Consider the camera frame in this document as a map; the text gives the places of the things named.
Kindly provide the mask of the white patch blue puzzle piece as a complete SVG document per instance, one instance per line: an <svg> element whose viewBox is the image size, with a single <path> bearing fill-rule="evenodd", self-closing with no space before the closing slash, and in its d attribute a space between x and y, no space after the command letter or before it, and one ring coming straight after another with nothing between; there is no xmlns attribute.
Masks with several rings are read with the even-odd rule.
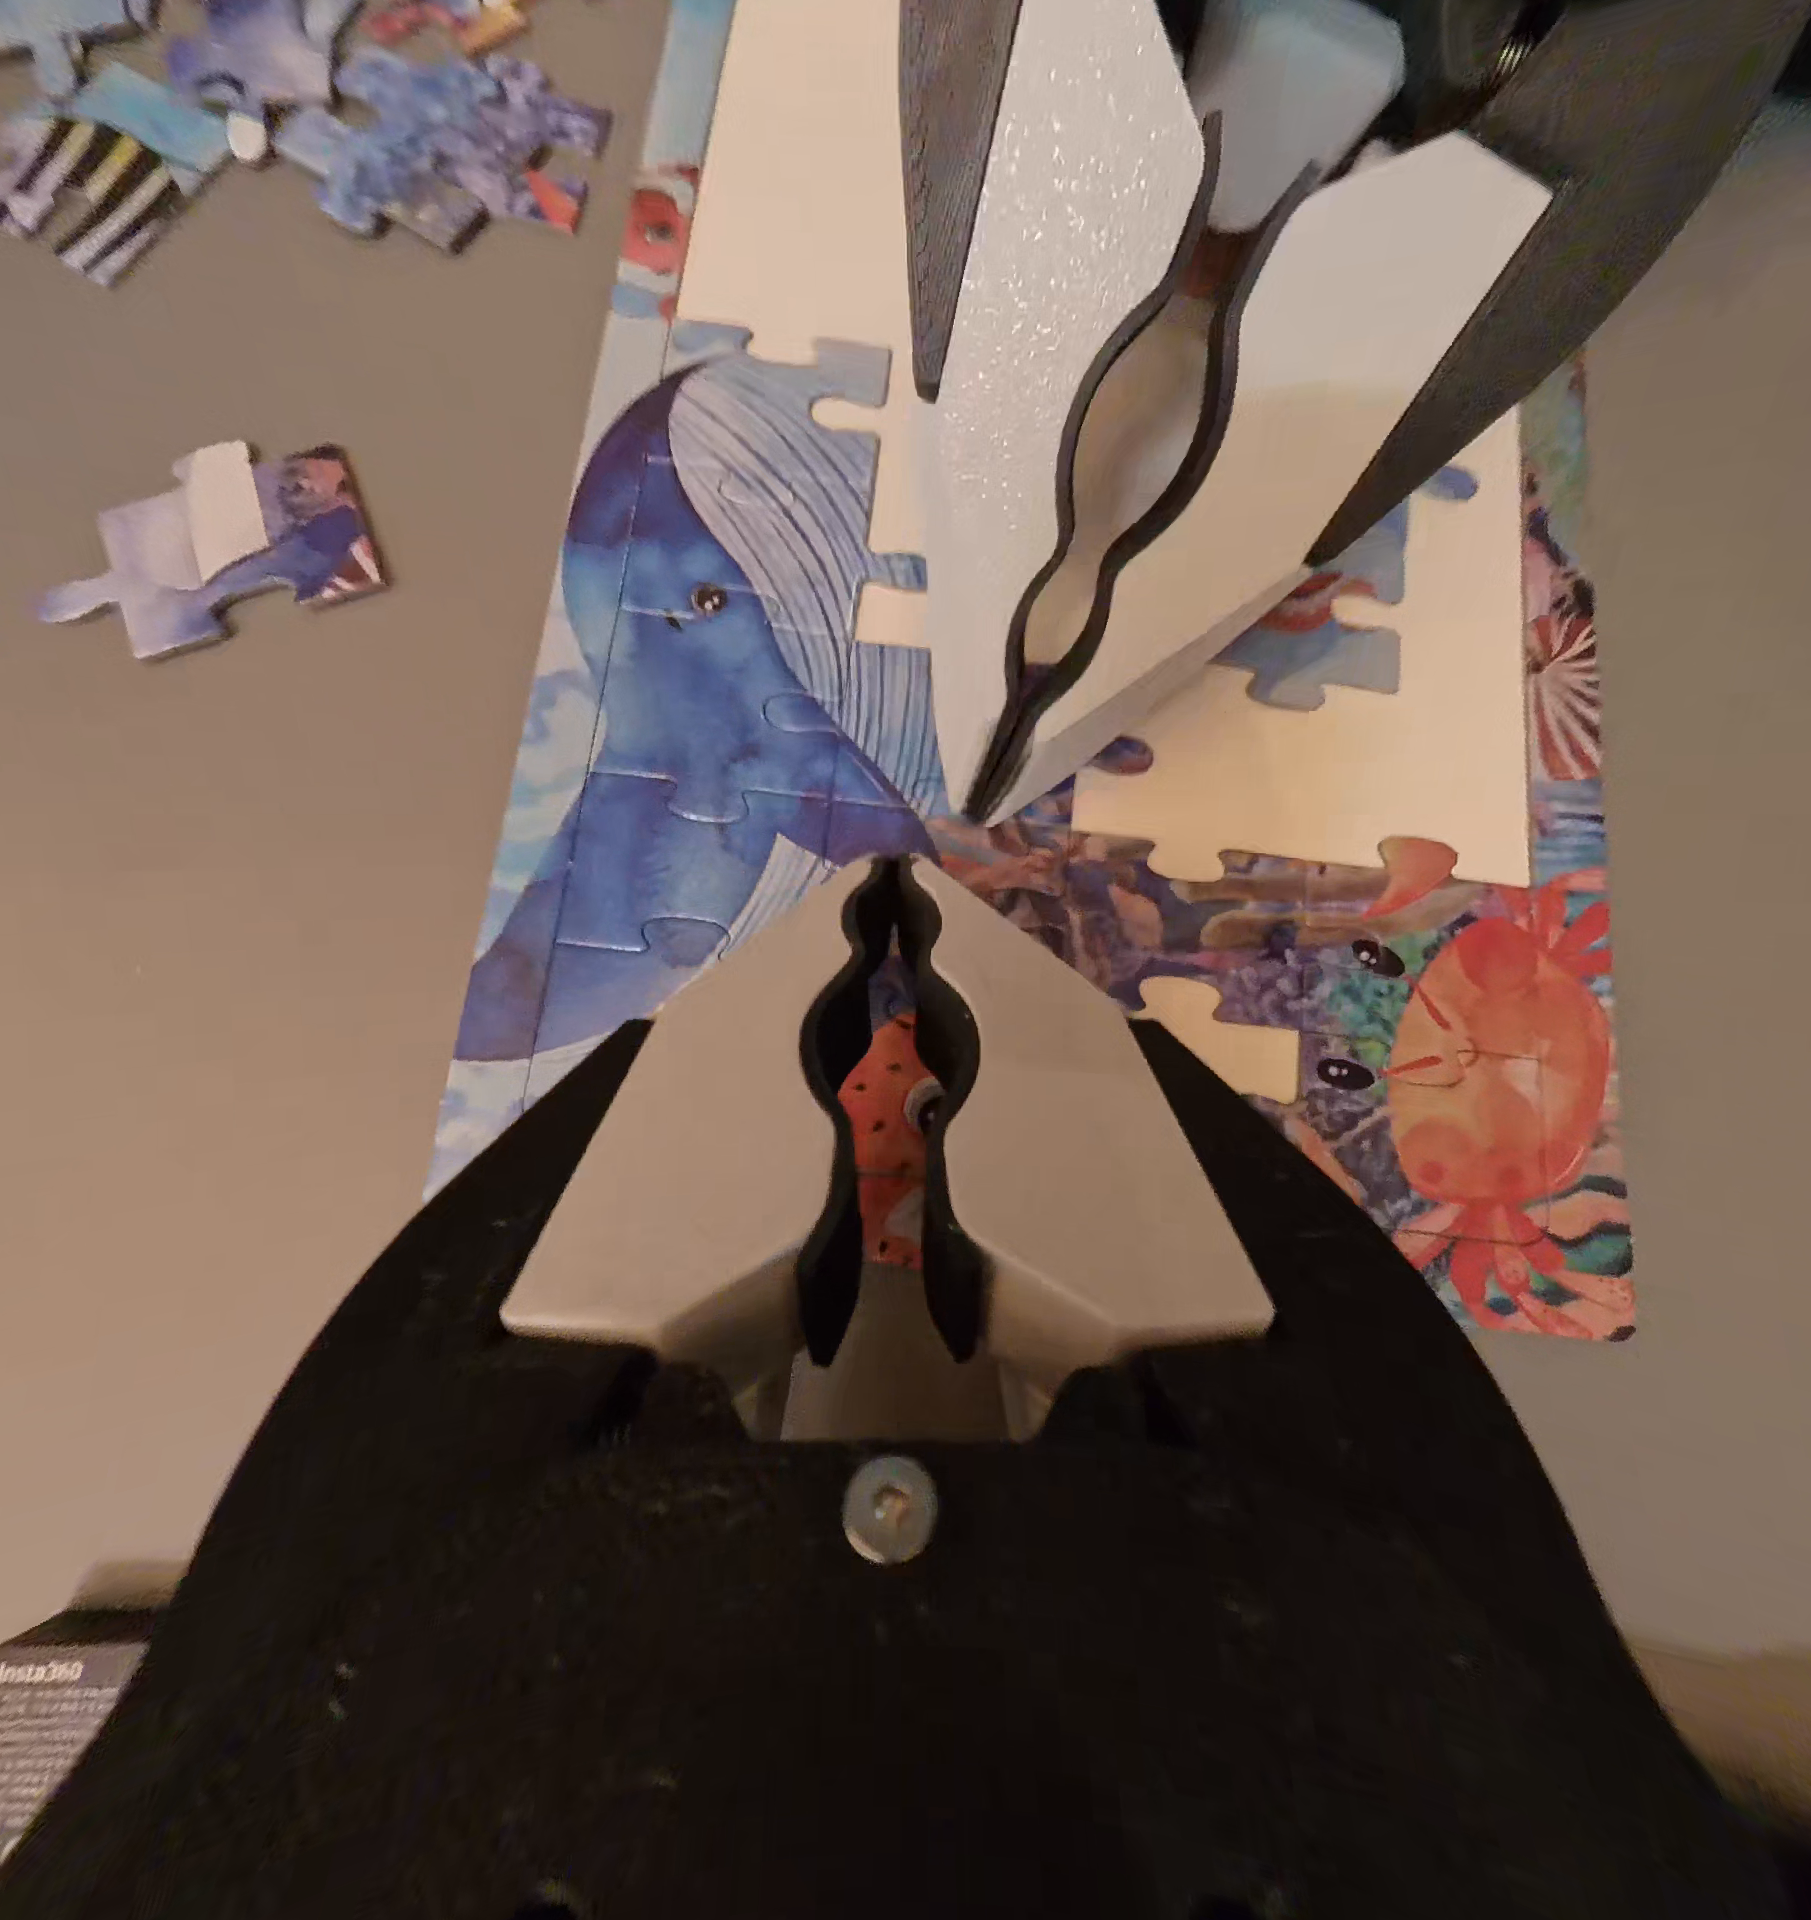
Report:
<svg viewBox="0 0 1811 1920"><path fill-rule="evenodd" d="M307 609L386 590L386 559L340 445L255 459L247 442L199 447L167 492L102 511L104 569L51 588L48 626L113 612L134 659L167 659L228 637L228 612L269 590Z"/></svg>

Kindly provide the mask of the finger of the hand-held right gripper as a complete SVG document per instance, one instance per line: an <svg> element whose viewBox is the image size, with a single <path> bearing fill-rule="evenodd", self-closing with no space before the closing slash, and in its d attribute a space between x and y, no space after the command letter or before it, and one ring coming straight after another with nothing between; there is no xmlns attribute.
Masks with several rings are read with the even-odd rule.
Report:
<svg viewBox="0 0 1811 1920"><path fill-rule="evenodd" d="M1071 779L1298 588L1552 196L1450 132L1277 208L1223 313L1223 394L1100 563L1062 690L995 768L997 819Z"/></svg>
<svg viewBox="0 0 1811 1920"><path fill-rule="evenodd" d="M1207 159L1158 4L928 4L926 638L965 809L999 803L1090 397L1171 292Z"/></svg>

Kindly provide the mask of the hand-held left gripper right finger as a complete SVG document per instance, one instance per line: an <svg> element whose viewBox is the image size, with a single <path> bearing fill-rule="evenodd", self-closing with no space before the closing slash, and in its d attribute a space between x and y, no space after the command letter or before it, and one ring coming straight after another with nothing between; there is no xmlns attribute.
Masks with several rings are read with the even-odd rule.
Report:
<svg viewBox="0 0 1811 1920"><path fill-rule="evenodd" d="M923 857L902 950L941 1083L923 1277L951 1355L1110 1364L1264 1334L1274 1300L1123 1008Z"/></svg>

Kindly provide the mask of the pile of loose puzzle pieces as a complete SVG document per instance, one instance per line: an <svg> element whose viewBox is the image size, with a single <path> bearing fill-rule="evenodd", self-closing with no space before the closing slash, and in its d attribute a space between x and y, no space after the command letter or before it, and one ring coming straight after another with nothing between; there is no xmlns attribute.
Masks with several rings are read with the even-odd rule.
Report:
<svg viewBox="0 0 1811 1920"><path fill-rule="evenodd" d="M117 285L228 166L303 171L326 220L461 253L499 222L576 231L610 108L510 43L526 4L204 2L164 70L96 61L164 4L0 2L33 101L0 130L0 229Z"/></svg>

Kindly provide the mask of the ocean jigsaw puzzle board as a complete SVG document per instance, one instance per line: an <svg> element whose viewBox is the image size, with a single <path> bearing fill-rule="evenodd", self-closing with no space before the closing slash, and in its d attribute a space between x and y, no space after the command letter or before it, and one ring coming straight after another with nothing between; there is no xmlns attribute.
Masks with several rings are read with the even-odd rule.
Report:
<svg viewBox="0 0 1811 1920"><path fill-rule="evenodd" d="M1207 664L961 819L919 644L896 4L672 4L432 1185L848 860L1171 1027L1486 1329L1639 1327L1567 365L1417 501L1394 698Z"/></svg>

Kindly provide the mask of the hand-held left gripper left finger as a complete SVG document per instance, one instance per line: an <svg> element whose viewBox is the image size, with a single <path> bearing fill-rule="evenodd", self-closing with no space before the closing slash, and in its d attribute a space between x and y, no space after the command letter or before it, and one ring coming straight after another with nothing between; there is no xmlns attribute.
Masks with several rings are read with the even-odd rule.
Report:
<svg viewBox="0 0 1811 1920"><path fill-rule="evenodd" d="M865 1268L842 1085L871 1049L900 879L900 857L849 864L633 1024L510 1331L705 1370L837 1357Z"/></svg>

